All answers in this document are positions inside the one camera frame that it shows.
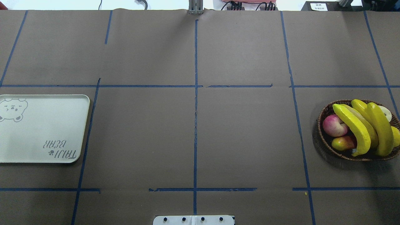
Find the aluminium frame post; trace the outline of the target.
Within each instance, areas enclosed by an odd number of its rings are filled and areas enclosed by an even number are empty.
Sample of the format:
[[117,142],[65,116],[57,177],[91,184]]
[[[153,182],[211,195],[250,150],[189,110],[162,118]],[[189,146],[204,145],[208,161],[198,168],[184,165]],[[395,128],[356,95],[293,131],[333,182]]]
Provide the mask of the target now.
[[203,13],[204,13],[204,1],[203,0],[189,0],[188,14],[202,15]]

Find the yellow banana front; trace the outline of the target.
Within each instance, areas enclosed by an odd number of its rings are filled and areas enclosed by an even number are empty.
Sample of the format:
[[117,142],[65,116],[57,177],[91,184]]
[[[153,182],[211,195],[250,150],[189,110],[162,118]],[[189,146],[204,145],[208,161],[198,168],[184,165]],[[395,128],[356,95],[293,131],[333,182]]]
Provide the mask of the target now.
[[357,146],[352,156],[366,154],[371,147],[371,138],[366,126],[351,111],[341,104],[333,104],[332,108],[335,114],[350,128],[356,137]]

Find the brown wicker basket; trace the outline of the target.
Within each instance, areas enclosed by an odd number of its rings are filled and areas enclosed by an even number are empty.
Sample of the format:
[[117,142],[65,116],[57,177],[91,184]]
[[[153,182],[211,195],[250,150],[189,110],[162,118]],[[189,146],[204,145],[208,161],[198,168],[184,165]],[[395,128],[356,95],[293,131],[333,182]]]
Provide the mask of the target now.
[[326,155],[331,155],[336,158],[357,162],[387,161],[399,156],[399,147],[394,147],[391,153],[384,157],[375,155],[374,152],[368,152],[364,155],[353,157],[350,150],[338,151],[334,149],[331,145],[334,138],[329,136],[323,130],[323,120],[326,119],[328,116],[334,114],[333,104],[346,104],[348,106],[351,106],[351,100],[333,101],[323,107],[320,111],[319,116],[316,120],[316,137],[314,137],[314,142],[317,145],[316,148],[319,148],[321,152],[324,152],[326,153]]

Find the pink white apple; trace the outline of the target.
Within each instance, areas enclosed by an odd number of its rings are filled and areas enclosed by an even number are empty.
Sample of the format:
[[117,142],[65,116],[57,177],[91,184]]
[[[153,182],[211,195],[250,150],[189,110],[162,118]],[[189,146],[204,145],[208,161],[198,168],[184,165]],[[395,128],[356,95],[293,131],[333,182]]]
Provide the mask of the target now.
[[331,137],[341,137],[349,132],[349,127],[336,114],[326,117],[322,127],[325,133]]

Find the yellow banana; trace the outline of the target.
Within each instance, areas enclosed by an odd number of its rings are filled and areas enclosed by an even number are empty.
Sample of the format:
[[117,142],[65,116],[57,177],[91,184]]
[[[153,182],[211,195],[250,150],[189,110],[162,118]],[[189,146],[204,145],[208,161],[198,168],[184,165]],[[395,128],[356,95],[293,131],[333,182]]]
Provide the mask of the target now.
[[341,104],[333,104],[332,108],[335,114],[350,128],[356,137],[357,146],[352,156],[366,154],[371,147],[371,138],[366,126],[351,111]]
[[379,143],[376,149],[376,155],[386,157],[394,148],[394,135],[391,125],[377,104],[373,102],[368,103],[366,112],[371,119],[371,125],[378,135]]
[[352,107],[357,110],[367,121],[370,120],[369,114],[367,113],[367,104],[359,99],[351,101]]
[[364,124],[371,139],[371,148],[376,148],[378,146],[378,135],[376,134],[376,131],[372,127],[372,125],[356,109],[348,106],[347,104],[340,104],[340,105],[347,108],[362,122],[362,124]]

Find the cream bear tray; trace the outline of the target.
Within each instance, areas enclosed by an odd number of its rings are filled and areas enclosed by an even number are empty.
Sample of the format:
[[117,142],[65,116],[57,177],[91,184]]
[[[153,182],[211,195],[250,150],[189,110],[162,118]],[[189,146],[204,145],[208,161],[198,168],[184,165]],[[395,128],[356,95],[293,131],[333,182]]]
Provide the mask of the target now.
[[90,103],[83,94],[1,95],[0,162],[77,161]]

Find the yellow banana back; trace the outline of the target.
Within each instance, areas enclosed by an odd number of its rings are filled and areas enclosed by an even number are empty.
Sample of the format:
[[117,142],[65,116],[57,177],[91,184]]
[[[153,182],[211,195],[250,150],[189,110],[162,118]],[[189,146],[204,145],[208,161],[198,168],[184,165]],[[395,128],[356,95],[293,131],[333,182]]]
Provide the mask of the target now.
[[370,120],[369,114],[367,113],[367,104],[359,99],[351,101],[352,107],[357,110],[367,121]]

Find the yellow lemon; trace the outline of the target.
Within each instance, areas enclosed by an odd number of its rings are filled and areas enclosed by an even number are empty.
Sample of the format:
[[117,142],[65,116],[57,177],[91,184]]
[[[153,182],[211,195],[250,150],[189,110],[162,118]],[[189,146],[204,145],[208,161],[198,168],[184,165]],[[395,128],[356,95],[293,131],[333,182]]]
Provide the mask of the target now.
[[393,148],[400,145],[400,131],[396,127],[391,126],[393,137],[394,137],[394,144]]

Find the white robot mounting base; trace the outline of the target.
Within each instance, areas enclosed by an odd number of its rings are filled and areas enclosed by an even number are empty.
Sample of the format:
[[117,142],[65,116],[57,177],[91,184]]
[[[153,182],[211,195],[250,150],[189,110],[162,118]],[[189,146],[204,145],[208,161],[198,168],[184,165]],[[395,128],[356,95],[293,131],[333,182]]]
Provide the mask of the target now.
[[231,215],[166,215],[156,216],[153,225],[235,225]]

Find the pale white apple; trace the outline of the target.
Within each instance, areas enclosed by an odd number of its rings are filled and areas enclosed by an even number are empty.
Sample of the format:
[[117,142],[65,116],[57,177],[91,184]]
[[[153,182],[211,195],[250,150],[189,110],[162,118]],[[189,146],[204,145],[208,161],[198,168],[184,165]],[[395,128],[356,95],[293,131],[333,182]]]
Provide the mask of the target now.
[[388,110],[386,107],[378,105],[378,107],[381,109],[381,111],[383,112],[383,114],[385,115],[386,119],[388,120],[388,122],[390,122],[392,120],[392,113],[390,110]]

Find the black label box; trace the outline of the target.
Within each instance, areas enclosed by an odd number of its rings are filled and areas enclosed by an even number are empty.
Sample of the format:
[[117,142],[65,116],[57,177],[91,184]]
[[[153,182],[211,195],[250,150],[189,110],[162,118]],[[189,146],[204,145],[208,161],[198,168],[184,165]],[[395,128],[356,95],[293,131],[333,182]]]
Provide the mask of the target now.
[[363,6],[341,6],[339,2],[306,1],[301,11],[319,11],[319,12],[359,12],[363,11]]

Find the red yellow mango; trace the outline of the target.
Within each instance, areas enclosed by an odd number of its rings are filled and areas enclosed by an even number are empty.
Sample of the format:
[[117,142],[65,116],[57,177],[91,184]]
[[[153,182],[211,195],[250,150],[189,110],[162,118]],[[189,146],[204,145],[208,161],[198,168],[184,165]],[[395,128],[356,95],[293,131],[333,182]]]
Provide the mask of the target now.
[[346,151],[351,149],[356,149],[357,141],[354,135],[345,135],[341,137],[336,137],[332,140],[332,148],[337,151]]

